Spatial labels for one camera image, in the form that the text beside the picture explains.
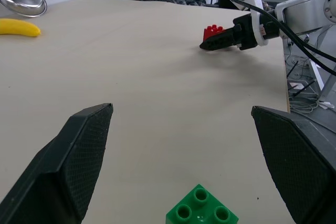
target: metal frame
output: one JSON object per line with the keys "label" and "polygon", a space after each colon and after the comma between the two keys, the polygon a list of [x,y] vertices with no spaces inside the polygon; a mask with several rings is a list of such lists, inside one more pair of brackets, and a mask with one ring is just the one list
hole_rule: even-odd
{"label": "metal frame", "polygon": [[[320,38],[318,37],[318,39],[316,40],[315,43],[315,48],[320,49],[322,42],[324,40],[324,38],[327,35],[327,31],[329,30],[331,26],[325,26],[323,28],[321,28],[320,30]],[[317,67],[317,64],[315,62],[313,62],[312,60],[309,60],[310,63],[310,69],[313,71],[318,86],[320,88],[320,92],[318,95],[318,100],[319,101],[326,101],[326,98],[328,96],[328,94],[330,93],[331,89],[333,88],[334,84],[336,83],[336,76],[333,76],[332,74],[330,75],[330,77],[328,78],[328,80],[326,81],[326,83],[323,83],[319,69]]]}

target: wire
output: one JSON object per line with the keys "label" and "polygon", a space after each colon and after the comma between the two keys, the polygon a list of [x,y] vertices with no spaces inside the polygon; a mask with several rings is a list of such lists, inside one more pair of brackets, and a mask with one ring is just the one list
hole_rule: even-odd
{"label": "wire", "polygon": [[288,40],[289,40],[289,38],[287,39],[287,45],[288,45],[288,49],[289,49],[289,56],[285,59],[285,63],[287,63],[287,60],[292,55],[292,50],[290,49],[290,43],[288,43]]}
{"label": "wire", "polygon": [[[277,26],[279,27],[279,29],[281,29],[294,43],[295,45],[297,45],[297,47],[299,49],[301,49],[301,51],[307,55],[307,57],[309,59],[311,59],[312,61],[314,61],[316,64],[318,64],[322,69],[324,69],[325,71],[327,71],[328,73],[336,76],[336,72],[330,68],[328,68],[326,65],[324,65],[321,61],[319,61],[316,57],[314,57],[306,48],[305,45],[307,46],[308,43],[304,42],[302,39],[300,39],[287,25],[285,25],[282,22],[279,22],[275,17],[273,17],[271,14],[267,13],[266,11],[264,11],[263,9],[260,9],[254,5],[245,3],[244,1],[241,0],[232,0],[233,2],[236,2],[237,4],[240,4],[242,6],[245,6],[247,8],[250,8],[251,10],[254,10],[256,12],[259,12],[263,15],[265,15],[268,19],[270,19],[271,21],[273,21],[274,23],[277,24]],[[320,52],[319,50],[315,50],[314,52],[316,52],[317,54],[321,55],[322,52]]]}
{"label": "wire", "polygon": [[318,54],[322,57],[325,57],[326,59],[328,60],[331,60],[333,62],[336,62],[336,58],[335,57],[332,57],[331,55],[329,54],[326,54],[325,52],[321,52],[320,50],[316,49],[315,47],[311,46],[310,44],[306,43],[306,48],[308,48],[310,51],[313,51],[315,54]]}
{"label": "wire", "polygon": [[289,98],[290,111],[295,111],[303,114],[309,114],[318,107],[316,99],[309,98]]}
{"label": "wire", "polygon": [[296,56],[296,55],[293,55],[293,57],[296,57],[296,58],[292,58],[292,63],[295,64],[296,61],[299,61],[298,66],[299,67],[302,66],[302,68],[301,68],[301,74],[299,75],[300,77],[299,78],[291,77],[291,80],[300,80],[302,78],[302,76],[304,76],[303,70],[308,68],[308,65],[306,64],[306,62],[309,60],[309,58],[304,58],[303,56]]}

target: cable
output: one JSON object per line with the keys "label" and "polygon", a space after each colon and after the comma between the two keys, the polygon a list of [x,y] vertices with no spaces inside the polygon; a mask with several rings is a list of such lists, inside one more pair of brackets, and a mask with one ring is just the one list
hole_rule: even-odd
{"label": "cable", "polygon": [[290,47],[291,47],[291,44],[290,43],[288,43],[288,40],[289,39],[287,39],[287,45],[288,45],[288,49],[289,49],[289,56],[285,59],[285,63],[287,63],[287,60],[289,59],[289,57],[292,55],[292,50],[290,49]]}
{"label": "cable", "polygon": [[311,46],[310,44],[306,43],[306,48],[308,48],[310,51],[313,51],[315,54],[318,54],[322,57],[325,57],[326,59],[328,60],[331,60],[333,62],[336,62],[336,58],[335,57],[332,57],[331,55],[329,54],[326,54],[325,52],[321,52],[320,50],[316,49],[315,47]]}
{"label": "cable", "polygon": [[306,65],[306,62],[307,62],[308,60],[309,60],[309,59],[306,59],[306,60],[303,62],[303,64],[302,64],[302,69],[301,69],[301,75],[300,75],[299,78],[297,78],[297,79],[295,79],[295,80],[300,80],[300,79],[302,78],[302,76],[303,76],[303,70],[305,69],[305,65]]}
{"label": "cable", "polygon": [[309,98],[289,98],[290,111],[309,114],[318,107],[317,100]]}
{"label": "cable", "polygon": [[319,61],[316,57],[314,57],[304,46],[304,41],[302,41],[302,39],[300,39],[287,25],[285,25],[282,22],[279,22],[275,17],[273,17],[271,14],[267,13],[266,11],[264,11],[263,9],[260,9],[254,5],[245,3],[244,1],[241,0],[232,0],[233,2],[236,2],[237,4],[240,4],[242,6],[245,6],[247,8],[250,8],[251,10],[254,10],[256,12],[259,12],[263,15],[265,15],[266,17],[268,17],[268,19],[270,19],[271,21],[273,21],[274,23],[277,24],[277,26],[295,43],[295,45],[297,45],[297,47],[299,49],[301,49],[301,51],[307,55],[307,57],[309,59],[311,59],[312,61],[314,61],[316,64],[318,64],[322,69],[324,69],[325,71],[327,71],[328,73],[336,76],[336,72],[330,68],[328,68],[326,65],[324,65],[321,61]]}

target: beige table surface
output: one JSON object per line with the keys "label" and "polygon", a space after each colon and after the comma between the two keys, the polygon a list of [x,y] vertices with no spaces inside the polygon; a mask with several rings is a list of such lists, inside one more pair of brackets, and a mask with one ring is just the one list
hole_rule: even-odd
{"label": "beige table surface", "polygon": [[39,38],[0,37],[0,199],[69,116],[112,102],[83,223],[164,223],[198,183],[239,223],[293,223],[265,164],[253,105],[287,110],[280,39],[199,49],[235,10],[74,0],[30,19]]}

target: black cable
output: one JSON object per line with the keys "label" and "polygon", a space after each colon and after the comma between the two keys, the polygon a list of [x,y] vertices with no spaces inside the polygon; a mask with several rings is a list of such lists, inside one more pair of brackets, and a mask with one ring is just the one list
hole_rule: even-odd
{"label": "black cable", "polygon": [[284,23],[279,22],[275,17],[273,17],[271,14],[267,13],[266,11],[264,11],[263,9],[260,9],[254,5],[245,3],[244,1],[241,0],[232,0],[233,2],[236,2],[237,4],[240,4],[242,6],[245,6],[247,8],[250,8],[251,10],[254,10],[256,12],[259,12],[263,15],[265,15],[268,19],[270,19],[271,21],[273,21],[274,23],[277,24],[277,26],[295,43],[295,45],[297,45],[297,47],[299,49],[301,49],[301,51],[307,55],[307,57],[309,59],[311,59],[312,61],[314,61],[316,64],[318,64],[322,69],[324,69],[325,71],[327,71],[328,73],[336,76],[336,72],[330,68],[328,68],[326,65],[324,65],[321,61],[319,61],[317,58],[315,58],[304,46],[304,42]]}
{"label": "black cable", "polygon": [[302,64],[300,64],[300,66],[302,66],[302,68],[301,68],[301,74],[296,74],[296,75],[299,76],[299,78],[293,78],[293,77],[291,77],[291,80],[301,80],[302,76],[306,76],[306,75],[303,74],[303,70],[305,69],[306,62],[307,62],[308,60],[309,60],[309,58],[307,58]]}
{"label": "black cable", "polygon": [[293,70],[294,70],[294,68],[296,67],[296,65],[299,63],[299,61],[297,61],[295,64],[294,64],[294,66],[292,67],[292,69],[291,70],[289,70],[289,72],[288,72],[288,74],[287,74],[287,76],[286,76],[286,78],[288,78],[289,77],[289,75],[293,72]]}
{"label": "black cable", "polygon": [[306,48],[308,48],[310,51],[314,52],[315,54],[317,55],[320,55],[322,57],[325,57],[326,59],[328,60],[331,60],[333,62],[336,62],[336,58],[335,57],[332,57],[331,55],[329,54],[326,54],[325,52],[321,52],[320,50],[318,50],[317,48],[311,46],[310,44],[306,44],[305,45]]}
{"label": "black cable", "polygon": [[[324,32],[322,32],[322,33],[319,34],[319,36],[317,37],[317,46],[316,46],[316,49],[317,49],[318,46],[319,46],[319,40],[320,40],[321,35],[323,35],[323,34],[326,33],[327,31],[329,31],[329,29],[330,29],[331,27],[333,27],[333,25],[330,26],[330,27],[329,27],[327,30],[325,30]],[[289,38],[287,39],[287,45],[288,45],[288,49],[289,49],[290,54],[289,54],[289,56],[286,58],[285,63],[287,63],[287,60],[289,59],[289,57],[290,57],[291,54],[292,54],[292,51],[291,51],[291,49],[290,49],[290,46],[291,46],[292,44],[289,43],[288,40],[289,40]],[[304,63],[302,64],[302,69],[301,69],[300,77],[299,77],[299,78],[292,78],[292,80],[300,80],[300,79],[302,78],[302,76],[306,76],[306,75],[303,74],[303,70],[304,70],[304,68],[305,68],[305,64],[306,64],[307,60],[305,60]]]}

